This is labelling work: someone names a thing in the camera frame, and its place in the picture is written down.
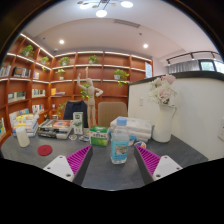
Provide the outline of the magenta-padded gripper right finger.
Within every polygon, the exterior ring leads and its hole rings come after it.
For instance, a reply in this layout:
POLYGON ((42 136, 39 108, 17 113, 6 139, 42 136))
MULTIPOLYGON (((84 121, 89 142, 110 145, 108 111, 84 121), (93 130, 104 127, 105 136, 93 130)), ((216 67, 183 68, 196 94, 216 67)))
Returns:
POLYGON ((182 169, 168 155, 158 156, 138 145, 135 146, 134 155, 145 184, 152 183, 182 169))

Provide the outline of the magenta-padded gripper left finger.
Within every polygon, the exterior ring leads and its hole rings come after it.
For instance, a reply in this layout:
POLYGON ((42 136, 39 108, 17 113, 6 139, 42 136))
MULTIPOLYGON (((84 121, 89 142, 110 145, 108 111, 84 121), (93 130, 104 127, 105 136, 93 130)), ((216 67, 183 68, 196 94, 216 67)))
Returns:
POLYGON ((69 156, 59 155, 44 170, 81 186, 92 155, 93 147, 88 145, 69 156))

